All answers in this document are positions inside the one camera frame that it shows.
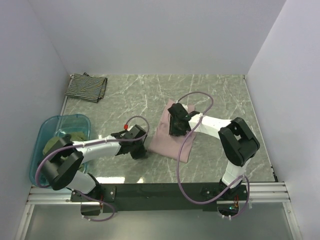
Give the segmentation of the pink tank top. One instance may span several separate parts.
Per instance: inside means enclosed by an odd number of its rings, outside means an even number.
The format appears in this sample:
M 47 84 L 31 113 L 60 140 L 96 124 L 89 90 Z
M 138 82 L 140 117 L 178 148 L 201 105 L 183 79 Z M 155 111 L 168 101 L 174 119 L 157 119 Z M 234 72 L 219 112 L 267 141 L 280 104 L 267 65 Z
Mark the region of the pink tank top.
M 162 115 L 159 120 L 159 124 L 156 128 L 155 134 L 153 135 L 151 142 L 149 144 L 148 150 L 159 154 L 164 157 L 178 159 L 179 149 L 184 142 L 185 136 L 170 136 L 169 135 L 169 126 L 170 126 L 170 117 L 168 108 L 172 106 L 175 102 L 171 99 L 168 100 L 168 103 L 164 107 Z M 184 105 L 184 108 L 188 113 L 196 109 L 195 105 Z M 182 163 L 187 163 L 189 155 L 193 146 L 193 142 L 196 138 L 197 133 L 192 133 L 191 136 L 186 140 L 179 161 Z

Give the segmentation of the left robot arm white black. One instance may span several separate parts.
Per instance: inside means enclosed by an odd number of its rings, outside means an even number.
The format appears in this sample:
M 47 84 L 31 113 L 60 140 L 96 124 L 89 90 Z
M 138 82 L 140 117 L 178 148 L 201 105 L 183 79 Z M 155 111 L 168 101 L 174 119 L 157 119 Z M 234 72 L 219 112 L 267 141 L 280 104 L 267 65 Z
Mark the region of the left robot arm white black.
M 103 156 L 130 154 L 135 160 L 146 156 L 144 141 L 148 131 L 139 125 L 112 133 L 105 138 L 71 141 L 62 137 L 44 156 L 35 173 L 36 185 L 53 190 L 70 188 L 82 193 L 88 201 L 100 195 L 99 182 L 89 173 L 79 171 L 82 164 Z

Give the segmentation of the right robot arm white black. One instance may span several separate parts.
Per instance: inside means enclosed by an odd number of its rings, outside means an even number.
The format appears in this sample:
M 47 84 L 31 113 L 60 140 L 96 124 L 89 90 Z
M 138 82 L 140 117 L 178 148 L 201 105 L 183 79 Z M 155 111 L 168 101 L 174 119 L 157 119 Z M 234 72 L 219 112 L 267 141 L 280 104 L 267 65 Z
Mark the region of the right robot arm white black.
M 170 115 L 169 134 L 184 136 L 178 150 L 180 160 L 187 139 L 194 133 L 202 133 L 220 140 L 228 163 L 219 182 L 219 195 L 230 200 L 237 194 L 250 160 L 260 149 L 260 143 L 244 119 L 219 119 L 204 115 L 198 111 L 187 112 L 177 102 L 168 108 Z

